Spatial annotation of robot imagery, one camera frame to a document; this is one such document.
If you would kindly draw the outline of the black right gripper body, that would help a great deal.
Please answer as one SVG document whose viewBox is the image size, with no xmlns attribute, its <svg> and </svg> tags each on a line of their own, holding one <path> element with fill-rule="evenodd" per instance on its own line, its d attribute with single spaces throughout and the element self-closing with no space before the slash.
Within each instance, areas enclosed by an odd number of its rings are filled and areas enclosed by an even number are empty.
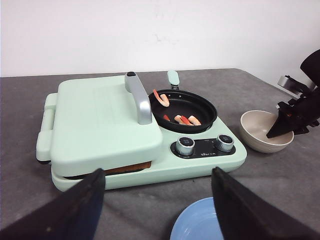
<svg viewBox="0 0 320 240">
<path fill-rule="evenodd" d="M 318 127 L 320 122 L 320 89 L 310 90 L 305 84 L 298 82 L 289 75 L 281 76 L 278 85 L 294 94 L 300 94 L 297 99 L 279 102 L 278 110 L 296 114 L 295 135 L 307 134 L 308 126 Z"/>
</svg>

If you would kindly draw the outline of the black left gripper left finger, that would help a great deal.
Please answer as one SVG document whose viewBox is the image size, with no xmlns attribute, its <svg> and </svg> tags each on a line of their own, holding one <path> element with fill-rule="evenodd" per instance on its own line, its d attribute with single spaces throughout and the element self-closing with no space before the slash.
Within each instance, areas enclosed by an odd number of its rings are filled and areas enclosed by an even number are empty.
<svg viewBox="0 0 320 240">
<path fill-rule="evenodd" d="M 43 207 L 0 231 L 2 240 L 92 240 L 100 219 L 105 173 L 97 169 Z"/>
</svg>

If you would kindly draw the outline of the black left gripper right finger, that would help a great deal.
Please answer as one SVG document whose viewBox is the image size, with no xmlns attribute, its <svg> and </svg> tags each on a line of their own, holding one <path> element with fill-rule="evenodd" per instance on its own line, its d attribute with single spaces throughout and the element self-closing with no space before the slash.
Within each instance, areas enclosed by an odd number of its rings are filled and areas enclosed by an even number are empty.
<svg viewBox="0 0 320 240">
<path fill-rule="evenodd" d="M 320 234 L 284 213 L 221 168 L 212 169 L 211 189 L 226 240 L 318 240 Z"/>
</svg>

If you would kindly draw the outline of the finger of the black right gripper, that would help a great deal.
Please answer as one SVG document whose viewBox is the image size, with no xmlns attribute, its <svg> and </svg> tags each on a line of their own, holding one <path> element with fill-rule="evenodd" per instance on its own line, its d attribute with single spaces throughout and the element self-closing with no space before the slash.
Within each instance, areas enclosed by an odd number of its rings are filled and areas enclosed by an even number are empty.
<svg viewBox="0 0 320 240">
<path fill-rule="evenodd" d="M 278 110 L 278 117 L 266 134 L 268 139 L 275 138 L 296 130 L 296 117 L 293 112 Z"/>
</svg>

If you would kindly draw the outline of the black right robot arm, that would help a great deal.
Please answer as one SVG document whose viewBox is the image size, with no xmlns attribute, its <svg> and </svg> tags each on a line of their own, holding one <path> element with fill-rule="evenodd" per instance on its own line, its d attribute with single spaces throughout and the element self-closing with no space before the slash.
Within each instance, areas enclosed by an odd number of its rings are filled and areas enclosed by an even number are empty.
<svg viewBox="0 0 320 240">
<path fill-rule="evenodd" d="M 310 54 L 300 65 L 300 69 L 316 85 L 314 90 L 295 80 L 289 75 L 281 77 L 278 85 L 293 94 L 300 94 L 297 99 L 277 104 L 278 117 L 266 134 L 267 138 L 275 138 L 293 131 L 295 135 L 307 134 L 307 126 L 320 125 L 320 51 Z"/>
</svg>

